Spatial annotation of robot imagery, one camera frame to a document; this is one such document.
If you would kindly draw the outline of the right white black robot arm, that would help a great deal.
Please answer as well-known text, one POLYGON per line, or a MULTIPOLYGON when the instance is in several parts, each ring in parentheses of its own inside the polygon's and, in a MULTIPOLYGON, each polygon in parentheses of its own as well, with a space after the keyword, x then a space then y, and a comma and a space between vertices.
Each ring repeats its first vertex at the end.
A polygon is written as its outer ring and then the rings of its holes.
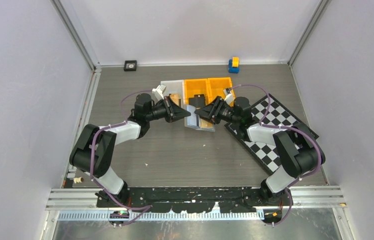
POLYGON ((324 152, 309 128, 298 122, 292 126, 265 124, 254 120, 253 108, 246 97, 237 97, 229 105, 218 96, 210 104, 196 109, 202 119, 218 124, 230 123, 241 140, 275 147, 280 166, 260 184, 259 195, 266 205, 274 205, 286 188, 301 177, 312 175, 325 162, 324 152))

